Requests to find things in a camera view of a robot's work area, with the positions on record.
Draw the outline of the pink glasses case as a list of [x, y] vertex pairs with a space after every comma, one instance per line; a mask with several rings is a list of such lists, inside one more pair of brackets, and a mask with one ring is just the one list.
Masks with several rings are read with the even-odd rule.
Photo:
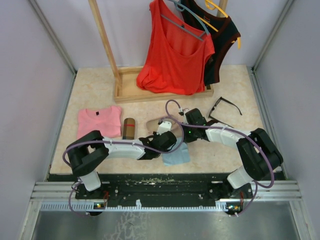
[[179, 125], [167, 116], [158, 117], [146, 122], [147, 132], [149, 134], [163, 133], [165, 130], [171, 131], [177, 138], [182, 137], [182, 130]]

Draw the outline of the light blue cloth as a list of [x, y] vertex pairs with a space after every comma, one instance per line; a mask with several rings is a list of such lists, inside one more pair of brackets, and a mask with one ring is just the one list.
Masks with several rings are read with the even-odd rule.
[[174, 166], [189, 163], [191, 160], [188, 146], [182, 143], [181, 146], [172, 153], [162, 155], [162, 162], [165, 166]]

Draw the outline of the plaid brown glasses case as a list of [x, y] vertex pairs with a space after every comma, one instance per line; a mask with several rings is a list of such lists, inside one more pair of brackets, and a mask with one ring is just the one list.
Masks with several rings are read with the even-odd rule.
[[123, 122], [122, 139], [123, 140], [134, 140], [136, 132], [136, 121], [128, 117]]

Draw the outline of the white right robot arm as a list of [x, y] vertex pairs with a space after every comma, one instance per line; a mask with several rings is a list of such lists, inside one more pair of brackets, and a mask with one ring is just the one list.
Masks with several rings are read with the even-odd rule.
[[260, 181], [273, 173], [284, 161], [280, 151], [262, 128], [241, 131], [217, 120], [207, 121], [197, 108], [185, 109], [183, 116], [184, 142], [191, 143], [201, 139], [238, 150], [242, 166], [230, 173], [223, 185], [223, 192], [229, 198], [235, 198], [245, 184]]

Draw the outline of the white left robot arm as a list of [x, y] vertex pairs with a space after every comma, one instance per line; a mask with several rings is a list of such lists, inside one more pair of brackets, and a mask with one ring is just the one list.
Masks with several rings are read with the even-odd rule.
[[172, 153], [177, 143], [171, 131], [138, 139], [111, 139], [103, 137], [99, 130], [93, 130], [70, 144], [62, 154], [63, 161], [72, 174], [80, 180], [91, 197], [103, 195], [96, 168], [106, 159], [152, 160], [161, 154]]

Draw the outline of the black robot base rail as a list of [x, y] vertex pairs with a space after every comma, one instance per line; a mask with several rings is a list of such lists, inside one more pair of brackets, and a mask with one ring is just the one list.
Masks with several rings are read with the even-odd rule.
[[241, 212], [244, 202], [253, 197], [249, 183], [233, 189], [225, 173], [141, 173], [100, 174], [101, 186], [93, 191], [77, 185], [71, 174], [50, 174], [48, 182], [72, 182], [77, 200], [95, 200], [92, 216], [113, 207], [184, 208], [214, 207], [231, 199], [227, 213]]

